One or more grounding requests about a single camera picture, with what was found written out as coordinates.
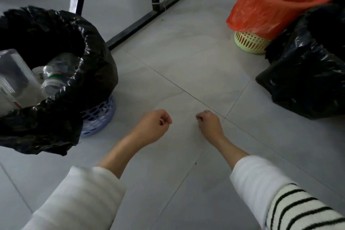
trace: person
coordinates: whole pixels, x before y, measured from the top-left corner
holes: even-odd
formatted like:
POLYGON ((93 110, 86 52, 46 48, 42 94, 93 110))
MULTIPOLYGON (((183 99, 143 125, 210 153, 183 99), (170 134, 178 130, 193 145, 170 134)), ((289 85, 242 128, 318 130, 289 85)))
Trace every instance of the person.
MULTIPOLYGON (((196 118, 205 138, 229 164, 231 182, 262 229, 345 229, 342 215, 300 189, 266 159, 232 144, 217 115, 205 110, 196 118)), ((126 165, 140 149, 160 139, 172 123, 165 110, 144 114, 97 167, 72 167, 23 230, 110 229, 126 192, 119 180, 126 165)))

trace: purple plastic basket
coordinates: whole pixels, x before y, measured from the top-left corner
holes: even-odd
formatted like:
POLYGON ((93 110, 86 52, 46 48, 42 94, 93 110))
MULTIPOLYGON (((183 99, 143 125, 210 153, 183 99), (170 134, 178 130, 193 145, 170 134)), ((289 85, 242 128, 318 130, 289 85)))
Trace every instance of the purple plastic basket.
POLYGON ((83 129, 80 137, 91 136, 101 131, 111 121, 116 105, 113 95, 107 101, 100 103, 92 109, 81 112, 83 129))

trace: gray floor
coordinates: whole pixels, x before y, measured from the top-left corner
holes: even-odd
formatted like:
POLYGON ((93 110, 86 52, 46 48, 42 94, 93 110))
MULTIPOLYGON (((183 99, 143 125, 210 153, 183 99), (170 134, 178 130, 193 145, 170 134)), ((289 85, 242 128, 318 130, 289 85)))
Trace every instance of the gray floor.
MULTIPOLYGON (((72 165, 93 166, 149 110, 173 125, 128 164, 128 190, 112 229, 256 229, 230 169, 201 136, 195 114, 212 109, 226 135, 268 158, 311 194, 345 214, 345 118, 310 121, 272 103, 254 78, 268 66, 243 52, 225 21, 236 0, 183 0, 112 51, 117 111, 100 133, 67 156, 0 149, 0 228, 22 227, 72 165)), ((109 39, 150 10, 150 0, 86 0, 83 15, 109 39)), ((68 9, 69 0, 0 0, 68 9)))

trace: clear plastic container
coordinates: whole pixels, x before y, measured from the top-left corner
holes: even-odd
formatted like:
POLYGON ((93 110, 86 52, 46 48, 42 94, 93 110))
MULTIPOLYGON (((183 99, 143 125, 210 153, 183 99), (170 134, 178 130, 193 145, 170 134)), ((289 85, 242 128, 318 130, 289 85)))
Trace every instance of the clear plastic container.
POLYGON ((42 91, 48 96, 55 95, 67 85, 78 69, 80 58, 72 53, 62 53, 53 58, 44 68, 42 91))
POLYGON ((0 115, 35 106, 47 98, 35 75, 15 49, 0 51, 0 115))

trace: trash bin with black bag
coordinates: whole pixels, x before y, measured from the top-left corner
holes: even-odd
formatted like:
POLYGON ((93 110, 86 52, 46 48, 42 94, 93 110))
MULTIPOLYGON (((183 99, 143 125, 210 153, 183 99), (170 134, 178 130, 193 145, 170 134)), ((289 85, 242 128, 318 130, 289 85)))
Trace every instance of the trash bin with black bag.
POLYGON ((345 9, 309 9, 266 48, 256 77, 272 101, 309 119, 345 114, 345 9))
POLYGON ((80 58, 75 74, 57 94, 0 117, 1 146, 24 154, 66 155, 79 142, 81 112, 106 101, 118 83, 104 40, 81 16, 29 6, 0 17, 0 50, 5 49, 16 49, 30 69, 60 53, 80 58))

